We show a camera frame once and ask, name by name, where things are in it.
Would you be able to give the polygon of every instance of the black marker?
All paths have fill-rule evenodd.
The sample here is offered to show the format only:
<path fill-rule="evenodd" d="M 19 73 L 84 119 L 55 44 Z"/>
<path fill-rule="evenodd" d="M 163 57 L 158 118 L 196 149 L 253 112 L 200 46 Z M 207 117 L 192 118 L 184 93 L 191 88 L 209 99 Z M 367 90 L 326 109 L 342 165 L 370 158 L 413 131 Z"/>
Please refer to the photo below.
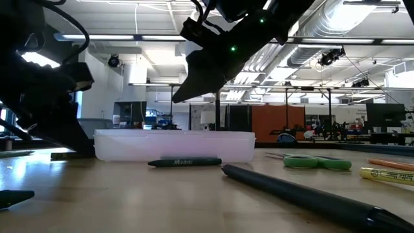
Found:
<path fill-rule="evenodd" d="M 183 167 L 183 166 L 213 166 L 220 165 L 221 159 L 216 158 L 187 158 L 187 159 L 160 159 L 157 161 L 151 161 L 148 163 L 150 166 L 157 168 L 167 168 L 167 167 Z"/>
<path fill-rule="evenodd" d="M 237 166 L 226 165 L 222 167 L 222 170 L 230 178 L 276 195 L 359 232 L 414 232 L 414 225 L 376 206 L 251 172 Z"/>

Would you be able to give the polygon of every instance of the translucent plastic container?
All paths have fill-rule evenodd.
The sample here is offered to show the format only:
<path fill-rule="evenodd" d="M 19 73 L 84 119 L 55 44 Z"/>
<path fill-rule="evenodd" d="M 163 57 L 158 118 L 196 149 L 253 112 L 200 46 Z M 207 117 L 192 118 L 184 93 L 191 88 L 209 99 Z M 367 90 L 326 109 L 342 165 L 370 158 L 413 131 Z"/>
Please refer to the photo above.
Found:
<path fill-rule="evenodd" d="M 153 161 L 165 157 L 217 157 L 250 162 L 254 133 L 140 129 L 95 130 L 96 156 L 103 161 Z"/>

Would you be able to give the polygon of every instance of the orange marker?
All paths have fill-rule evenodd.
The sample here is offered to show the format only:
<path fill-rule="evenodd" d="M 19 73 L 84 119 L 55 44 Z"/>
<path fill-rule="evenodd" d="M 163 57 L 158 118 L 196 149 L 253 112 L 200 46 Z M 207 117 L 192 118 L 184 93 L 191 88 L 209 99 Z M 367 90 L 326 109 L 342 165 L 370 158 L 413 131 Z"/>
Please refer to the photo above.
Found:
<path fill-rule="evenodd" d="M 378 164 L 378 165 L 383 165 L 383 166 L 387 166 L 387 167 L 390 167 L 390 168 L 399 168 L 401 170 L 414 172 L 414 164 L 387 161 L 387 160 L 382 160 L 382 159 L 368 159 L 368 162 L 371 163 L 371 164 Z"/>

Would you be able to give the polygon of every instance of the yellow marker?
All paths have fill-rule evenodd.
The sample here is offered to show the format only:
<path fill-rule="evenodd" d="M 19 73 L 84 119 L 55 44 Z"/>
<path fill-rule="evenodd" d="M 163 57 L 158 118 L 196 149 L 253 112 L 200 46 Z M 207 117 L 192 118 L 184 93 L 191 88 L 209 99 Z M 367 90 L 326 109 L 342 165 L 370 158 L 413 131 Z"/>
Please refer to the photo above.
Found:
<path fill-rule="evenodd" d="M 387 181 L 398 184 L 406 184 L 414 186 L 414 172 L 384 170 L 375 168 L 361 168 L 360 175 L 366 179 L 377 181 Z"/>

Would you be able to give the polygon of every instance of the black monitor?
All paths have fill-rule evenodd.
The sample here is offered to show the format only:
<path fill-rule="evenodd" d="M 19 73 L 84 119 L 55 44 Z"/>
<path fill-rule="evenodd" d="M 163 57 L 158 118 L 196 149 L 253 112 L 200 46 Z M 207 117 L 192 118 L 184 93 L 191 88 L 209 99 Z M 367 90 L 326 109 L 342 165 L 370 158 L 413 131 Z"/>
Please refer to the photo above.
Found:
<path fill-rule="evenodd" d="M 369 127 L 401 127 L 406 120 L 404 104 L 366 104 Z"/>
<path fill-rule="evenodd" d="M 121 122 L 145 121 L 147 102 L 115 102 L 114 115 L 120 115 Z"/>

